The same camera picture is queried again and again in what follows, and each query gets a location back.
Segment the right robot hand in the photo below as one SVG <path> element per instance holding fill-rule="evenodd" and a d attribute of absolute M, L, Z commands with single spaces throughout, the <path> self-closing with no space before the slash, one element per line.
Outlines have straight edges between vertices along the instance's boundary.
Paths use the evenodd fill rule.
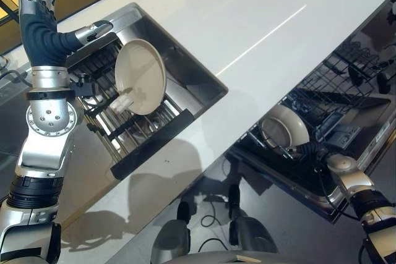
<path fill-rule="evenodd" d="M 300 159 L 308 156 L 321 159 L 329 153 L 329 150 L 323 144 L 317 142 L 307 142 L 297 146 L 281 147 L 280 153 L 285 158 L 299 161 Z"/>

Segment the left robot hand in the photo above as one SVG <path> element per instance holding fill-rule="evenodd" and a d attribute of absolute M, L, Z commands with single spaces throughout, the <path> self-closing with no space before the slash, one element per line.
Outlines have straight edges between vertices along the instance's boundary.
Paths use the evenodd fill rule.
<path fill-rule="evenodd" d="M 113 29 L 111 22 L 99 20 L 71 32 L 59 32 L 54 15 L 55 2 L 19 0 L 20 32 L 32 67 L 34 91 L 68 90 L 67 57 Z"/>

